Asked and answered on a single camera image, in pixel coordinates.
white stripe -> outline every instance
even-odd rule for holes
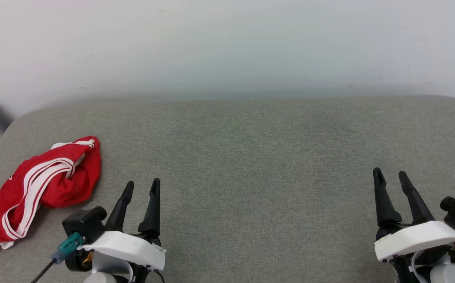
[[[1,245],[1,248],[3,250],[6,250],[6,249],[9,249],[10,247],[12,247],[14,245],[14,242],[10,241],[10,242],[0,242],[0,245]]]
[[[25,174],[25,177],[23,179],[23,188],[24,188],[24,190],[23,190],[22,200],[25,197],[25,195],[27,195],[27,193],[28,193],[30,180],[31,179],[32,180],[35,179],[35,177],[37,175],[39,175],[40,173],[42,173],[45,170],[47,170],[48,166],[50,166],[50,165],[52,165],[54,163],[57,163],[57,162],[64,162],[64,163],[68,163],[68,164],[73,164],[72,160],[62,157],[62,158],[56,158],[56,159],[53,159],[53,160],[50,160],[50,161],[46,161],[46,162],[40,163],[40,164],[32,167],[32,169],[30,169],[27,172],[27,174]],[[19,204],[16,204],[12,208],[9,208],[8,211],[2,217],[2,227],[3,227],[4,231],[6,232],[6,235],[9,238],[13,239],[13,240],[16,240],[16,239],[19,239],[19,238],[23,238],[23,236],[21,236],[21,234],[19,234],[16,231],[13,230],[13,227],[9,223],[9,219],[7,217],[9,211],[12,211],[18,205]]]
[[[73,164],[72,170],[67,171],[65,179],[70,179],[73,176],[73,174],[75,172],[75,167],[77,167],[77,165],[79,165],[83,161],[84,156],[86,156],[85,153],[83,153],[83,154],[81,154],[81,156],[79,156],[79,159]]]
[[[60,158],[55,158],[55,159],[40,163],[38,165],[35,165],[34,167],[32,167],[32,169],[28,170],[27,174],[25,174],[25,177],[23,178],[23,187],[24,187],[23,197],[25,197],[25,195],[27,195],[27,192],[29,189],[28,187],[30,186],[30,180],[35,179],[35,177],[37,177],[37,175],[44,172],[44,170],[46,170],[49,165],[52,165],[53,163],[57,163],[59,161],[64,161],[66,163],[70,163],[71,165],[73,165],[72,160],[70,160],[68,158],[60,157]]]
[[[72,169],[71,164],[61,162],[58,165],[50,166],[40,176],[38,176],[34,181],[32,181],[32,184],[30,185],[30,188],[29,188],[29,192],[25,197],[25,203],[24,203],[25,207],[23,210],[23,218],[21,219],[18,229],[16,230],[16,233],[20,237],[25,236],[25,233],[28,230],[27,224],[30,224],[32,222],[31,218],[33,218],[35,215],[34,206],[37,202],[39,202],[42,193],[48,186],[48,183],[56,175],[58,175],[62,172],[69,171],[71,169]]]
[[[18,239],[18,236],[17,234],[15,234],[16,232],[15,231],[11,231],[8,229],[8,227],[11,227],[11,225],[9,224],[9,220],[8,220],[8,217],[7,217],[7,214],[9,213],[9,211],[11,211],[12,209],[14,209],[16,206],[10,208],[3,216],[2,216],[2,227],[4,228],[4,231],[6,232],[6,235],[9,237],[9,238],[12,238],[13,240],[17,240]]]
[[[89,145],[91,148],[95,147],[95,140],[79,140],[75,143],[55,143],[51,149],[56,149],[57,147],[63,147],[64,145]]]

gray fabric surface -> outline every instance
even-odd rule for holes
[[[0,251],[0,282],[30,282],[78,208],[112,209],[136,184],[125,231],[143,219],[161,179],[163,272],[175,282],[393,282],[376,260],[372,169],[396,209],[405,170],[432,213],[455,197],[455,99],[435,96],[80,104],[35,111],[0,140],[0,186],[24,160],[82,136],[101,143],[93,197],[40,208],[28,236]],[[54,266],[42,282],[82,282]],[[155,274],[150,282],[159,282]]]

